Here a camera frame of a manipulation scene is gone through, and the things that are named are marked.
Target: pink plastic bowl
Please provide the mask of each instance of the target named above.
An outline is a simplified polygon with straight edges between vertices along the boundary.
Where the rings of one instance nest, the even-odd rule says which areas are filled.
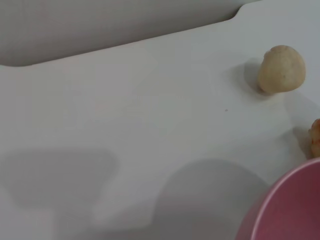
[[[280,178],[252,206],[235,240],[320,240],[320,158]]]

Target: round food piece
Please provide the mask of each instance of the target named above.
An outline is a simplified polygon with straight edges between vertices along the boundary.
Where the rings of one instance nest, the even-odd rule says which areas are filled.
[[[289,92],[306,78],[302,56],[290,46],[279,45],[265,53],[258,73],[258,84],[268,94]]]
[[[320,119],[317,119],[312,124],[309,130],[311,137],[311,151],[315,158],[320,157]]]

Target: white plastic surface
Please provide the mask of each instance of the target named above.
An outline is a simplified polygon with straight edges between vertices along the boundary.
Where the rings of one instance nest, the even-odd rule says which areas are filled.
[[[265,0],[232,20],[23,68],[0,67],[0,236],[232,240],[310,157],[320,116],[320,3]],[[296,91],[260,95],[276,45]]]

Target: food piece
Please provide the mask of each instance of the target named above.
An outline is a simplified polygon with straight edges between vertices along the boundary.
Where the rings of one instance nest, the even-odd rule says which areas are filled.
[[[290,46],[279,45],[264,55],[258,84],[268,94],[289,92],[300,87],[306,78],[302,56]]]
[[[311,151],[315,158],[320,157],[320,119],[314,121],[309,130],[311,137]]]

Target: bread ball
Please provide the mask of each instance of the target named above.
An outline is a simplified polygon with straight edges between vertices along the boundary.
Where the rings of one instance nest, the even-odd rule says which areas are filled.
[[[311,151],[315,158],[320,157],[320,119],[314,121],[309,130],[311,137]]]
[[[279,45],[265,53],[258,73],[258,84],[268,94],[289,92],[306,78],[302,56],[290,46]]]

